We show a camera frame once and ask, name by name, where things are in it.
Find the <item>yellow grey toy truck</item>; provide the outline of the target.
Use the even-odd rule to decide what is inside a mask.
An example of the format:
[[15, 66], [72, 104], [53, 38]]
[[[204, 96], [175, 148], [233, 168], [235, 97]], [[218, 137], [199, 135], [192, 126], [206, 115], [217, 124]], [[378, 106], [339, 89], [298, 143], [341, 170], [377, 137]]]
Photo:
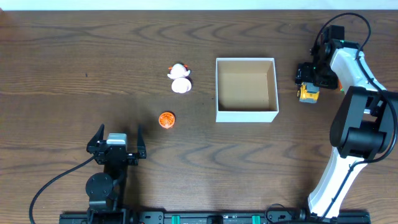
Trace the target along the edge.
[[302, 103], [316, 103], [320, 94], [320, 88], [312, 83], [302, 82], [298, 91], [297, 97]]

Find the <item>orange round toy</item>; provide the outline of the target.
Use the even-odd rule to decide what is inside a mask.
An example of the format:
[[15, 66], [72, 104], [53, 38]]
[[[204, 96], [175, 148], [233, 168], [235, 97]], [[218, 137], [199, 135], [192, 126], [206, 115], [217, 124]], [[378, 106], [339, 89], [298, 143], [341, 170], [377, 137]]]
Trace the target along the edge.
[[175, 124], [175, 115], [171, 112], [163, 112], [159, 118], [158, 122], [161, 127], [165, 129], [170, 129], [174, 126]]

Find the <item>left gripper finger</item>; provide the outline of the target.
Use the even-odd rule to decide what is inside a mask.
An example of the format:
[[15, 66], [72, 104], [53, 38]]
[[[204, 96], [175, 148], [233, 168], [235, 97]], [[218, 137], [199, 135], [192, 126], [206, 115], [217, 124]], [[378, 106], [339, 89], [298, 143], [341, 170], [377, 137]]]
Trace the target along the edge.
[[137, 153], [140, 159], [145, 159], [147, 157], [146, 145], [144, 142], [144, 138], [142, 135], [141, 126], [138, 127], [137, 130]]
[[103, 141], [104, 136], [104, 124], [101, 124], [96, 134], [89, 140], [86, 151], [90, 154], [95, 154], [99, 149]]

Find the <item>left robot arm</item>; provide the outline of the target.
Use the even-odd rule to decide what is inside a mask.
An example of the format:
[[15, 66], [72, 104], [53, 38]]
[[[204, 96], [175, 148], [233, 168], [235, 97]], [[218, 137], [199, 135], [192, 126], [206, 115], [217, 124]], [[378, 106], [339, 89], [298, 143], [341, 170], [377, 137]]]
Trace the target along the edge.
[[86, 151], [104, 167], [86, 182], [88, 224], [138, 222], [136, 213], [125, 208], [123, 200], [128, 167], [138, 165], [139, 159], [147, 157], [141, 128], [137, 130], [136, 149], [136, 152], [127, 151], [127, 135], [124, 133], [111, 133], [105, 139], [103, 124], [88, 142]]

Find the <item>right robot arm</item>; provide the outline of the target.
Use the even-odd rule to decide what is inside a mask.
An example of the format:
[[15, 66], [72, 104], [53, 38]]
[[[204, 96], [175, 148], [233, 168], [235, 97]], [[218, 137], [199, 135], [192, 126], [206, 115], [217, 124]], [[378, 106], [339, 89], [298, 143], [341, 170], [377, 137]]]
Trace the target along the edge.
[[312, 217], [331, 222], [359, 172], [387, 151], [397, 120], [397, 94], [374, 77], [357, 42], [345, 40], [343, 26], [321, 31], [312, 62], [298, 65], [295, 83], [302, 103], [316, 103], [321, 88], [340, 89], [345, 97], [330, 128], [331, 157], [308, 196]]

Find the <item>multicolour puzzle cube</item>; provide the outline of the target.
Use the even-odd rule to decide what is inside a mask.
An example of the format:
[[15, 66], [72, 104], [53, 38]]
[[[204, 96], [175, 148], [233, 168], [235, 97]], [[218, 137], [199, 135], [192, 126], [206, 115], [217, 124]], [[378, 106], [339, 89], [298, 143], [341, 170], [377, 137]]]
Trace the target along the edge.
[[339, 91], [344, 92], [344, 89], [343, 89], [343, 86], [342, 86], [340, 80], [338, 80], [338, 88], [339, 88]]

